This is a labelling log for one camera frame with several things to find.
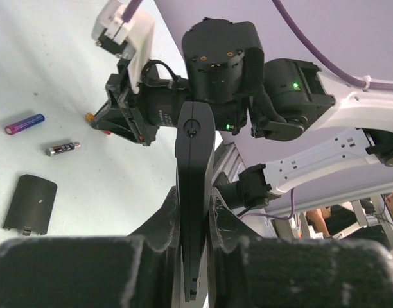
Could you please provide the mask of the black remote control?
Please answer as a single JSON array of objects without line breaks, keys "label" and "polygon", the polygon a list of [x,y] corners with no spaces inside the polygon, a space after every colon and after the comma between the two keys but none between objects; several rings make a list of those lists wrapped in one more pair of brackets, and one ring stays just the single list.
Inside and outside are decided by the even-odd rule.
[{"label": "black remote control", "polygon": [[175,157],[186,302],[196,300],[198,294],[213,179],[215,139],[215,122],[209,104],[185,102],[179,115]]}]

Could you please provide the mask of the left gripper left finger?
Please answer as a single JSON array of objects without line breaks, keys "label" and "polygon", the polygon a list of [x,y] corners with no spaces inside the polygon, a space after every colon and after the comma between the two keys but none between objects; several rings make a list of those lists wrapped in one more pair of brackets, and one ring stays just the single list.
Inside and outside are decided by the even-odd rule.
[{"label": "left gripper left finger", "polygon": [[0,307],[173,307],[179,205],[127,236],[29,237],[0,244]]}]

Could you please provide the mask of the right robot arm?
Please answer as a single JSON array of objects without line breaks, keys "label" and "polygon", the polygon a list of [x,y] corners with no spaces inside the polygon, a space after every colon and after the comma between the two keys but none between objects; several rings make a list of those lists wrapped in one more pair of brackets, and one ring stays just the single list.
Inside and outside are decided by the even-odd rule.
[{"label": "right robot arm", "polygon": [[222,187],[233,207],[255,209],[300,184],[341,169],[381,163],[393,167],[393,83],[344,81],[317,65],[287,58],[266,62],[255,26],[204,19],[183,37],[187,77],[159,77],[150,58],[154,23],[97,22],[97,45],[118,56],[106,84],[107,102],[91,119],[96,130],[149,146],[163,126],[177,129],[177,188],[191,208],[208,180],[217,131],[292,141],[304,132],[343,127],[324,144],[242,172]]}]

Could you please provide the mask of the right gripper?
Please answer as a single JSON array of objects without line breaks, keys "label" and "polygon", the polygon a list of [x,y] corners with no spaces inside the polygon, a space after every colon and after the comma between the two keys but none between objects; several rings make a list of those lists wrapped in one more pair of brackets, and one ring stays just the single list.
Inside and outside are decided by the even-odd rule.
[{"label": "right gripper", "polygon": [[105,84],[107,100],[93,115],[91,127],[110,132],[135,144],[150,146],[156,140],[158,127],[146,120],[146,112],[139,106],[128,77],[129,60],[120,59],[117,72]]}]

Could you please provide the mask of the red orange battery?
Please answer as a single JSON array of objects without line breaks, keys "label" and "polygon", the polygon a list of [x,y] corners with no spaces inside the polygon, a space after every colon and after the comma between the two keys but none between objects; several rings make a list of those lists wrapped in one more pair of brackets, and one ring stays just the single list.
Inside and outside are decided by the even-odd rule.
[{"label": "red orange battery", "polygon": [[[92,114],[92,113],[90,113],[90,112],[86,113],[86,115],[85,115],[85,120],[86,120],[89,124],[91,124],[91,123],[94,121],[94,118],[95,118],[94,114]],[[102,132],[103,132],[105,135],[111,135],[111,134],[112,134],[110,131],[106,131],[106,130],[102,130]]]}]

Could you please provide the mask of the black battery cover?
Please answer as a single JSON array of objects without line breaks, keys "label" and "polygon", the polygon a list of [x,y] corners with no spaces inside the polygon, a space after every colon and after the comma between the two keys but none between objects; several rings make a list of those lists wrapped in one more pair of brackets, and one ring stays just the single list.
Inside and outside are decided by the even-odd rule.
[{"label": "black battery cover", "polygon": [[57,184],[34,175],[21,175],[17,181],[2,228],[22,235],[46,235],[53,211]]}]

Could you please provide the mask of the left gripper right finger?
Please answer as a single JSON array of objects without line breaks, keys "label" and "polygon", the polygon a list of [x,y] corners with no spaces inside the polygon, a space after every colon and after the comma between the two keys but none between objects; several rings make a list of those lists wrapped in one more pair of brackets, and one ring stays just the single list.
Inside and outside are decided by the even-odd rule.
[{"label": "left gripper right finger", "polygon": [[212,189],[210,307],[393,307],[393,259],[368,240],[265,238]]}]

